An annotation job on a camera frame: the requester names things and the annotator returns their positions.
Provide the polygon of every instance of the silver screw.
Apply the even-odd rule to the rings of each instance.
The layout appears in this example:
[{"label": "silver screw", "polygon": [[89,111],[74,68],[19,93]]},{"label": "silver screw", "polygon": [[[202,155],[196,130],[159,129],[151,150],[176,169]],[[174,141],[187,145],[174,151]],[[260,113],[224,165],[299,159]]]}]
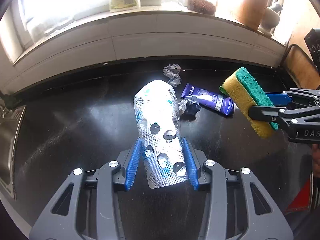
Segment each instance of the silver screw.
[{"label": "silver screw", "polygon": [[76,168],[74,171],[73,171],[73,174],[74,175],[80,175],[82,173],[82,169],[81,168]]},{"label": "silver screw", "polygon": [[205,165],[210,166],[210,167],[214,166],[215,164],[216,163],[213,160],[206,160],[205,161]]},{"label": "silver screw", "polygon": [[111,162],[109,162],[109,166],[110,166],[110,167],[116,167],[116,166],[118,166],[118,164],[119,164],[119,162],[117,162],[117,161],[111,161]]},{"label": "silver screw", "polygon": [[249,169],[249,168],[246,168],[246,167],[243,167],[243,168],[241,169],[241,172],[242,172],[243,174],[249,174],[249,173],[250,173],[250,169]]}]

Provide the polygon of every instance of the crumpled plastic wrapper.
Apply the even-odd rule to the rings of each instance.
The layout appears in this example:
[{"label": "crumpled plastic wrapper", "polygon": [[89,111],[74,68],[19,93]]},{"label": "crumpled plastic wrapper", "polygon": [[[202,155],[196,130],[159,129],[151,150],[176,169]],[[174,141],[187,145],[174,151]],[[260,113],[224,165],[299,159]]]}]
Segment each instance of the crumpled plastic wrapper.
[{"label": "crumpled plastic wrapper", "polygon": [[173,87],[181,84],[181,77],[179,76],[180,70],[181,67],[178,64],[168,65],[163,68],[163,74],[170,78],[168,83]]},{"label": "crumpled plastic wrapper", "polygon": [[201,106],[199,105],[199,100],[196,96],[188,97],[186,99],[182,99],[178,103],[179,107],[179,115],[193,115],[195,116],[201,110]]},{"label": "crumpled plastic wrapper", "polygon": [[161,80],[152,81],[136,94],[133,102],[149,187],[186,181],[179,108],[172,86]]}]

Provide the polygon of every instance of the window sill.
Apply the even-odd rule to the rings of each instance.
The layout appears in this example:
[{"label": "window sill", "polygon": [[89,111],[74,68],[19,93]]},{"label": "window sill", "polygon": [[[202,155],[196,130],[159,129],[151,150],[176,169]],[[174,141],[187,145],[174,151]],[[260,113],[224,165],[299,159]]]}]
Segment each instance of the window sill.
[{"label": "window sill", "polygon": [[63,35],[63,33],[68,32],[78,26],[90,23],[90,22],[94,22],[94,21],[98,21],[101,19],[107,19],[107,18],[117,18],[117,17],[122,17],[124,14],[126,14],[126,16],[134,16],[134,15],[141,15],[141,14],[153,14],[153,13],[178,13],[178,14],[184,14],[184,15],[198,15],[199,17],[205,17],[205,18],[211,18],[211,19],[215,19],[215,20],[220,20],[223,22],[227,22],[227,23],[231,23],[233,25],[248,29],[252,32],[255,32],[261,36],[264,36],[274,42],[276,42],[277,44],[281,45],[282,47],[285,47],[284,44],[280,43],[274,36],[272,37],[268,37],[266,36],[264,33],[260,32],[259,30],[257,31],[253,31],[250,28],[246,27],[245,25],[243,25],[242,23],[238,22],[237,20],[233,19],[232,16],[228,13],[225,12],[221,12],[217,9],[215,16],[212,15],[206,15],[206,14],[201,14],[201,13],[197,13],[191,10],[188,10],[185,6],[181,6],[177,3],[173,3],[173,2],[168,2],[168,3],[164,3],[162,5],[159,6],[143,6],[137,9],[132,9],[132,10],[126,10],[126,11],[120,11],[120,12],[103,12],[103,13],[99,13],[99,14],[95,14],[92,16],[88,16],[85,17],[81,20],[77,20],[73,23],[71,23],[70,25],[55,31],[54,33],[52,33],[51,35],[37,41],[35,44],[33,44],[32,46],[30,46],[28,49],[26,49],[19,57],[18,59],[13,63],[13,66],[15,66],[18,62],[20,62],[25,56],[27,56],[28,54],[30,54],[32,51],[36,50],[38,47],[40,47],[41,45],[47,43],[49,40],[58,37],[60,35]]}]

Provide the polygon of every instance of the human hand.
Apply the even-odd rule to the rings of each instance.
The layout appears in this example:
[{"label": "human hand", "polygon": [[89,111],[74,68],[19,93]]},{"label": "human hand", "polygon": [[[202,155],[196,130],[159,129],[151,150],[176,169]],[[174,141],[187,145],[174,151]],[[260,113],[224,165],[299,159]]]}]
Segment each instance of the human hand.
[{"label": "human hand", "polygon": [[312,145],[312,171],[315,177],[320,178],[320,149],[317,144]]}]

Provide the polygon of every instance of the yellow sponge layer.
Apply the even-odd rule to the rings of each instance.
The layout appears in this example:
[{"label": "yellow sponge layer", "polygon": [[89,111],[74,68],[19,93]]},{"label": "yellow sponge layer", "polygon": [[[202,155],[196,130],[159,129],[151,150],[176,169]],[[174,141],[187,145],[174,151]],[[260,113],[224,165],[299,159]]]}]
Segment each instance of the yellow sponge layer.
[{"label": "yellow sponge layer", "polygon": [[257,104],[255,101],[253,101],[247,90],[236,78],[236,72],[226,79],[226,81],[223,83],[223,88],[230,95],[232,100],[236,103],[248,121],[250,121],[252,128],[260,137],[267,138],[274,133],[274,130],[271,128],[271,125],[268,122],[255,121],[249,117],[249,108],[251,106],[256,106]]}]

